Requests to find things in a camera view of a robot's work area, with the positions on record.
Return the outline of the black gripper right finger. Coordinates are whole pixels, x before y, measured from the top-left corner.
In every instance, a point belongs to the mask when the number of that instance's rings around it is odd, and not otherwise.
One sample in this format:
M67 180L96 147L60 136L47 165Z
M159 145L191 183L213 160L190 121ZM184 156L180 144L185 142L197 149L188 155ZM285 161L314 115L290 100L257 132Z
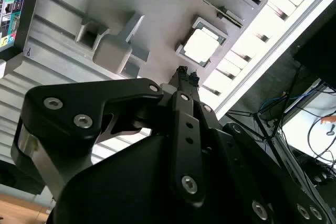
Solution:
M189 77L204 150L209 219L225 223L329 223L325 207L237 123L220 125Z

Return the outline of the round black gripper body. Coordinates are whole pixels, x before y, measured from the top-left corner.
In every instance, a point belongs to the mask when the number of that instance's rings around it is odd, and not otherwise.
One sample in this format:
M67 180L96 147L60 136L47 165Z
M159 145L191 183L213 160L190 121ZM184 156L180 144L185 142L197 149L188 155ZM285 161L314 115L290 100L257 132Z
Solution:
M263 198L233 137L206 150L151 136L76 175L49 223L262 223Z

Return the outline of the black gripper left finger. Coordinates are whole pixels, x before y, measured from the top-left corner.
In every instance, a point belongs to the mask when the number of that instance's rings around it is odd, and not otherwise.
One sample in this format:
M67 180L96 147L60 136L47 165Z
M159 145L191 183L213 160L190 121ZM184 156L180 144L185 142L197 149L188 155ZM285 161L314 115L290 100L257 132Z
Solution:
M79 173L151 136L202 150L186 66L168 84L147 78L38 86L25 97L12 152L56 200Z

